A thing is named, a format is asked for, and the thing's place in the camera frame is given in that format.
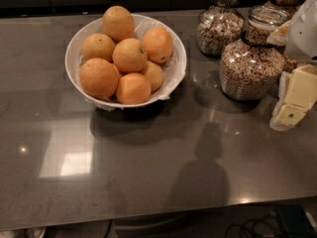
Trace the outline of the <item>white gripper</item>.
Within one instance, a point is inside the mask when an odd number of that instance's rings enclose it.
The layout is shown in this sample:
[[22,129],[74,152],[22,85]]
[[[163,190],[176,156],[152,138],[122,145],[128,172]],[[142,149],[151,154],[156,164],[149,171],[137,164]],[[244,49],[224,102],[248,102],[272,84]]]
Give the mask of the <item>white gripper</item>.
[[[317,62],[317,0],[305,0],[291,18],[266,39],[270,45],[284,47],[298,63]],[[317,66],[307,64],[292,73],[283,72],[279,81],[279,100],[269,122],[271,129],[294,128],[317,102]]]

